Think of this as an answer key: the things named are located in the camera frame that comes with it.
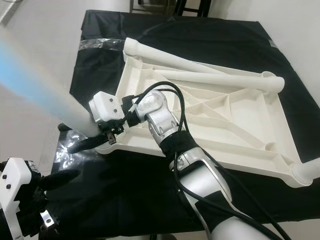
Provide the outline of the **clear plastic wrap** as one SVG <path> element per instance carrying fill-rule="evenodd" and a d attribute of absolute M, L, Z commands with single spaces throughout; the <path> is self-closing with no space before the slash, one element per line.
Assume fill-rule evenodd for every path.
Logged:
<path fill-rule="evenodd" d="M 125 39 L 118 38 L 93 38 L 83 39 L 78 44 L 78 50 L 103 49 L 110 51 L 123 51 Z"/>

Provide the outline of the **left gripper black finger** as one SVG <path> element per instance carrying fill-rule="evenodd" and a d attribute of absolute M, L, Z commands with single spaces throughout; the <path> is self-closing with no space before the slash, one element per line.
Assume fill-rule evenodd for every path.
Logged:
<path fill-rule="evenodd" d="M 41 189 L 50 191 L 60 188 L 80 176 L 81 173 L 80 169 L 64 169 L 57 173 L 48 174 L 48 176 L 41 178 Z"/>

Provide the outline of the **black tablecloth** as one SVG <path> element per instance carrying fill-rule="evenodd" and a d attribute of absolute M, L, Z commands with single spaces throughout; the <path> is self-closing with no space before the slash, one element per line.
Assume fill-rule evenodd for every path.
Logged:
<path fill-rule="evenodd" d="M 284 78 L 279 98 L 295 148 L 304 162 L 320 157 L 320 107 L 259 22 L 87 10 L 82 41 L 125 38 L 193 61 L 254 73 L 270 71 Z M 161 157 L 124 150 L 106 156 L 84 151 L 73 160 L 80 176 L 52 197 L 52 205 L 69 218 L 67 227 L 59 227 L 62 239 L 202 230 L 179 203 Z M 320 219 L 320 179 L 292 188 L 269 176 L 236 170 L 233 175 L 275 220 Z"/>

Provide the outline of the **white plastic children table top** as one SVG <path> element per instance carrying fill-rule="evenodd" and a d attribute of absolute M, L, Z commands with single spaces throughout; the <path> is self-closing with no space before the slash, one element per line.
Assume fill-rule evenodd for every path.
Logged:
<path fill-rule="evenodd" d="M 127 150 L 161 156 L 160 142 L 177 130 L 189 130 L 194 141 L 227 169 L 281 179 L 304 187 L 291 167 L 302 162 L 279 93 L 165 78 L 155 70 L 183 70 L 123 52 L 125 68 L 116 96 L 124 114 L 131 112 L 116 143 L 100 153 Z M 196 62 L 217 73 L 275 77 L 274 73 L 237 70 Z"/>

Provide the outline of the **clear tape patch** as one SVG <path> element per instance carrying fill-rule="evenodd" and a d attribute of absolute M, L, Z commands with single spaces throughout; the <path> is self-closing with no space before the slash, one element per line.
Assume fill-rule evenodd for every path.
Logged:
<path fill-rule="evenodd" d="M 71 147 L 75 146 L 81 139 L 63 139 L 57 142 L 57 147 L 55 151 L 55 163 L 62 162 L 82 162 L 90 158 L 96 157 L 98 155 L 95 149 L 78 151 L 77 153 L 70 153 Z"/>

